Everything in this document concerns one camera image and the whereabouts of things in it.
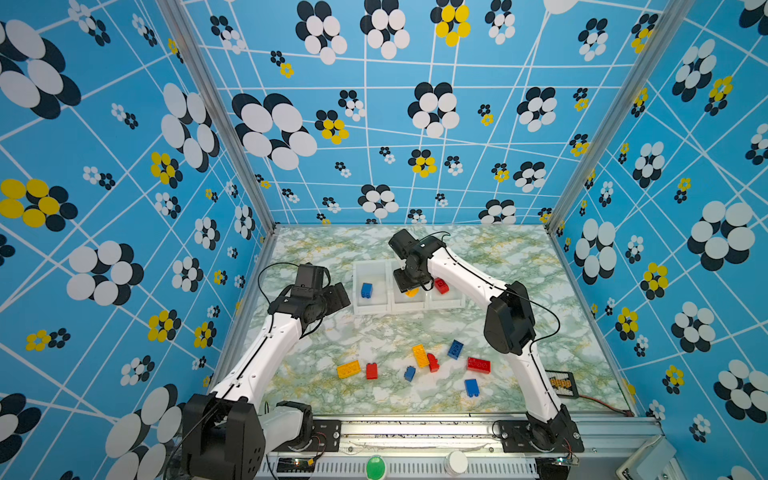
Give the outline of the red arched lego brick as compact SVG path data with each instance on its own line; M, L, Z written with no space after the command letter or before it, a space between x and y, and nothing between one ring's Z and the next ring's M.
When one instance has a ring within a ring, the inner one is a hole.
M450 291L448 284L441 278L434 279L434 286L441 295L445 295Z

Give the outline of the yellow wide lego brick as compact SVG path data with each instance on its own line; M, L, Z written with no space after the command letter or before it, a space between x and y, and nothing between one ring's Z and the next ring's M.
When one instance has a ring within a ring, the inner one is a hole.
M339 379L346 379L361 372L361 366L358 360L340 365L337 367L337 376Z

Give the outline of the blue square lego brick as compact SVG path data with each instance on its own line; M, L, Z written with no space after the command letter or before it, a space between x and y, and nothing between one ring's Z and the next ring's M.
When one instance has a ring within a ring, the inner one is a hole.
M462 353L463 347L464 344L462 342L453 340L447 352L448 357L457 360Z

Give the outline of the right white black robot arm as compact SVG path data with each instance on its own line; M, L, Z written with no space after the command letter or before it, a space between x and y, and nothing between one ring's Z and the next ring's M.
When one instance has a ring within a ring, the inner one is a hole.
M485 312L484 337L508 357L522 391L531 443L551 450L568 435L570 413L555 393L538 354L535 317L526 287L484 273L454 253L447 244L427 235L417 239L407 230L388 242L403 266L393 272L401 292L435 285L438 279L473 300Z

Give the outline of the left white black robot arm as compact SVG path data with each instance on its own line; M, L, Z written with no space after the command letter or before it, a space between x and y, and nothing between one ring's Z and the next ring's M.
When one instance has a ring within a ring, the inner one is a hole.
M174 451L179 471L201 479L253 479L280 446L313 441L308 404L282 401L259 411L264 393L285 357L327 316L350 304L327 268L297 267L293 284L269 303L266 324L236 365L207 394L195 394L182 411L182 438Z

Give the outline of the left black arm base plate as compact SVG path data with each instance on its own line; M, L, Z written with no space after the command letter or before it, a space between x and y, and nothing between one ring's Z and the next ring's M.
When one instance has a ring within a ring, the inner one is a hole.
M340 420L314 420L309 440L298 446L284 446L285 451L293 452L338 452L341 441L342 422Z

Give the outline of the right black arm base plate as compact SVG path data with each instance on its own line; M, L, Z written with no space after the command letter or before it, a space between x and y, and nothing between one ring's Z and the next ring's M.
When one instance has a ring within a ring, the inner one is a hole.
M497 420L491 432L505 453L580 454L585 451L583 437L573 421L553 428L528 420Z

